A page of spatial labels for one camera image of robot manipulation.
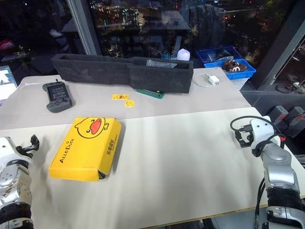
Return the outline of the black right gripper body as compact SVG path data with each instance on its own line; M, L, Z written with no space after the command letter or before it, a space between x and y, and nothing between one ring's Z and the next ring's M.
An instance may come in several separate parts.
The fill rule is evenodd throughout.
M245 142L253 142L253 128L250 125L245 125L239 129L241 133L241 140Z

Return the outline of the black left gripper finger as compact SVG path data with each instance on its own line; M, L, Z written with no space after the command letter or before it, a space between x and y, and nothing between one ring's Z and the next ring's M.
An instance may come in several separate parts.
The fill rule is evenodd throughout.
M30 149L34 151L38 151L40 147L40 142L36 135L31 136L30 142L31 142Z

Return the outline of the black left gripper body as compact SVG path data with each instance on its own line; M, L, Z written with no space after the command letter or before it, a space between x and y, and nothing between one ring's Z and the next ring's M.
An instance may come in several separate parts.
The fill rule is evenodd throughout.
M30 153L30 151L33 150L33 147L32 146L28 146L28 147L25 147L25 148L22 148L21 146L17 146L16 147L16 150L19 154L23 155L23 156L27 156L29 158L32 158L33 157L33 154Z

